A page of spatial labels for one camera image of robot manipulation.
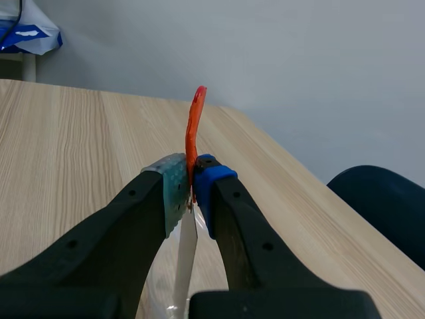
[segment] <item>white wall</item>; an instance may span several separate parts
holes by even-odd
[[[244,110],[328,182],[375,164],[425,185],[423,0],[38,0],[64,46],[38,81]]]

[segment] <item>wooden table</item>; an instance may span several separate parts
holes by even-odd
[[[188,110],[187,102],[0,80],[0,272],[103,207],[144,166],[183,152]],[[425,273],[241,112],[205,106],[198,149],[238,172],[315,274],[366,290],[383,318],[425,318]],[[214,245],[201,236],[192,291],[226,285]],[[216,271],[199,267],[205,259]],[[150,288],[140,317],[151,316]]]

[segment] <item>orange object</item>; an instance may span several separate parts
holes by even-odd
[[[197,152],[197,132],[199,120],[201,119],[202,109],[204,107],[207,88],[205,86],[198,87],[195,97],[193,98],[191,110],[189,111],[189,121],[186,129],[186,162],[187,172],[189,174],[189,185],[193,185],[193,169],[198,157]],[[196,203],[195,192],[192,192],[193,202]]]

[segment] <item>dark blue chair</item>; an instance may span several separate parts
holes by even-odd
[[[327,186],[425,270],[424,188],[369,165],[350,168]]]

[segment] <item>transparent plastic sheet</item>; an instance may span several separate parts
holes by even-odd
[[[196,292],[228,289],[220,251],[217,243],[209,237],[207,226],[197,205],[195,205],[195,220],[198,231],[198,244],[185,317],[187,317],[189,299]],[[162,244],[147,275],[145,287],[147,297],[145,299],[146,304],[143,305],[144,318],[174,318],[173,293],[179,238],[180,222],[174,228],[170,237]]]

